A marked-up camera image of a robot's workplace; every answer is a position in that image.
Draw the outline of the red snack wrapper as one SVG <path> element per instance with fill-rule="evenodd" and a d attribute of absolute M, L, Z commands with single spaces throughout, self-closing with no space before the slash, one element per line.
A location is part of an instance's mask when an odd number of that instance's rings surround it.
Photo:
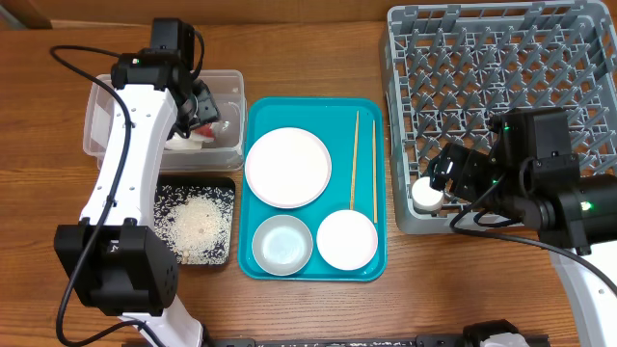
<path fill-rule="evenodd" d="M 202 136 L 205 141 L 214 141 L 217 137 L 217 123 L 210 123 L 195 130 L 195 133 Z"/>

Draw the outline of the white napkin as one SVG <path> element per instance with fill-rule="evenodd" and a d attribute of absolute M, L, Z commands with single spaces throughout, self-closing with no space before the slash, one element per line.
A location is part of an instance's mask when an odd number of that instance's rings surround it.
<path fill-rule="evenodd" d="M 175 133 L 170 140 L 165 143 L 167 150 L 198 150 L 204 145 L 210 144 L 214 138 L 206 137 L 198 133 L 192 133 L 188 138 L 182 138 Z"/>

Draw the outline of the cream white cup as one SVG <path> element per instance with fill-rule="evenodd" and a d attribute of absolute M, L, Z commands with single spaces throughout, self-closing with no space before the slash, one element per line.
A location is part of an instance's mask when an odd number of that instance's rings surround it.
<path fill-rule="evenodd" d="M 417 179 L 412 185 L 413 208 L 420 214 L 437 213 L 443 207 L 444 194 L 430 186 L 428 176 Z"/>

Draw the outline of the grey bowl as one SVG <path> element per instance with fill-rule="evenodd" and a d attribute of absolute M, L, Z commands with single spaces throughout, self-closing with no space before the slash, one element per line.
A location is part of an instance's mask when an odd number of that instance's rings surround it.
<path fill-rule="evenodd" d="M 312 256 L 309 228 L 291 215 L 276 215 L 256 229 L 252 252 L 256 264 L 267 274 L 286 277 L 300 272 Z"/>

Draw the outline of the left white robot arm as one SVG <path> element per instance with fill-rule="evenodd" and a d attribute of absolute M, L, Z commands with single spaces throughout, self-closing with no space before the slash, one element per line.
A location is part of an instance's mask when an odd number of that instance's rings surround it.
<path fill-rule="evenodd" d="M 211 346 L 205 325 L 177 296 L 174 253 L 154 232 L 154 198 L 164 146 L 174 135 L 216 121 L 220 111 L 200 80 L 204 42 L 178 18 L 156 18 L 150 44 L 118 53 L 111 81 L 91 80 L 114 99 L 113 122 L 93 192 L 75 225 L 59 225 L 54 250 L 68 283 L 58 340 L 71 345 L 64 318 L 72 294 L 119 323 L 81 340 L 90 344 L 132 326 L 154 346 Z"/>

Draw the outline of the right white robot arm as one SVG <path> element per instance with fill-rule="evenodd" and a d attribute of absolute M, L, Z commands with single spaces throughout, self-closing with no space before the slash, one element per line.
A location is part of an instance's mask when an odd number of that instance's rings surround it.
<path fill-rule="evenodd" d="M 583 346 L 616 343 L 616 177 L 582 176 L 562 108 L 512 109 L 488 121 L 489 153 L 448 144 L 425 172 L 468 202 L 457 234 L 550 252 Z"/>

